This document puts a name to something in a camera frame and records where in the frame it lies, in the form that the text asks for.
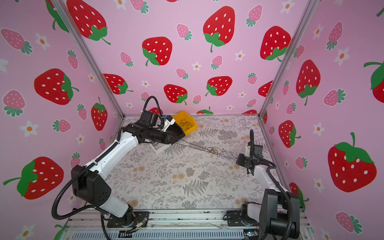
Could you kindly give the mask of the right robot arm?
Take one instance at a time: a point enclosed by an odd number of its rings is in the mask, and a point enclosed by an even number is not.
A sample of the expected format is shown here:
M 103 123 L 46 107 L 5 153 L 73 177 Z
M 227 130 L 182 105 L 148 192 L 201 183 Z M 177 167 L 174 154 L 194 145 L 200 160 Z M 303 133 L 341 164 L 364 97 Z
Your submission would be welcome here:
M 298 239 L 300 236 L 300 200 L 290 193 L 274 177 L 271 170 L 277 166 L 262 156 L 263 147 L 255 145 L 254 131 L 250 130 L 250 141 L 246 153 L 239 154 L 236 164 L 247 169 L 247 174 L 257 177 L 264 188 L 260 204 L 245 203 L 240 210 L 240 222 L 244 226 L 259 225 L 258 239 L 268 235 L 280 236 L 282 240 Z

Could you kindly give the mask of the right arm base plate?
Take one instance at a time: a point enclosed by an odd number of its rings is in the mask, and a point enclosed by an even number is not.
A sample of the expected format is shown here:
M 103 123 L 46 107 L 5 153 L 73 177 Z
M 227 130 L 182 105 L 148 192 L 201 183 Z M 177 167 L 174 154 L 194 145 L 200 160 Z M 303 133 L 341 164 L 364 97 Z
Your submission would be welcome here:
M 223 216 L 223 221 L 227 222 L 229 227 L 256 227 L 259 222 L 246 216 L 241 210 L 227 211 Z

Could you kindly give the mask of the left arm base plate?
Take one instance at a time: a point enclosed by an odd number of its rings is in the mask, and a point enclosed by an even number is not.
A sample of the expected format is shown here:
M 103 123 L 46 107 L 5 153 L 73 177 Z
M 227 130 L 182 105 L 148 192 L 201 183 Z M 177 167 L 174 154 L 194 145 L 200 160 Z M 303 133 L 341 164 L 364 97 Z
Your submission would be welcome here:
M 108 228 L 145 228 L 149 220 L 150 212 L 128 211 L 122 218 L 111 215 L 108 219 Z

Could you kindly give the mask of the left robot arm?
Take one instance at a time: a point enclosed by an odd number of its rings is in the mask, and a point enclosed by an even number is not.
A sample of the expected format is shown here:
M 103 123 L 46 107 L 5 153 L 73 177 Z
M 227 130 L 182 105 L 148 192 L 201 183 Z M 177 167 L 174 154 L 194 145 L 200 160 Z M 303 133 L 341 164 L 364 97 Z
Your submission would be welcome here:
M 122 158 L 140 144 L 172 145 L 186 136 L 185 131 L 172 116 L 154 114 L 143 109 L 135 123 L 120 128 L 117 139 L 99 156 L 85 166 L 72 169 L 72 178 L 54 200 L 51 214 L 55 220 L 67 219 L 89 208 L 96 209 L 102 216 L 110 215 L 124 227 L 135 222 L 133 207 L 112 193 L 106 178 Z M 64 193 L 72 188 L 73 194 L 88 205 L 68 214 L 60 215 L 58 206 Z

